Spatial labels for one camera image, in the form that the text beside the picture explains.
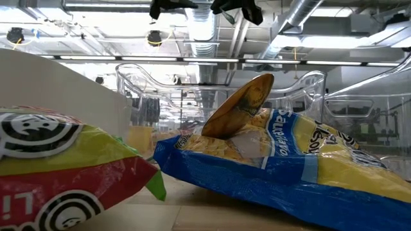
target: table surface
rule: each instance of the table surface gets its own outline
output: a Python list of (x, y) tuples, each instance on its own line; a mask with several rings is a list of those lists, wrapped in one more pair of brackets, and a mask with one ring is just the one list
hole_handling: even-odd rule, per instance
[(329, 230), (285, 212), (235, 200), (163, 175), (165, 202), (147, 189), (71, 231), (305, 231)]

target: black and white logo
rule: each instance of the black and white logo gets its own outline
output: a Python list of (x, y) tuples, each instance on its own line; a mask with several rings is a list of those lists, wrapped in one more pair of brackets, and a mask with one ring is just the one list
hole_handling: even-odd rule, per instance
[(49, 200), (36, 217), (39, 231), (66, 230), (104, 211), (97, 197), (87, 191), (70, 190)]
[(66, 150), (82, 125), (40, 114), (0, 114), (0, 158), (40, 158)]

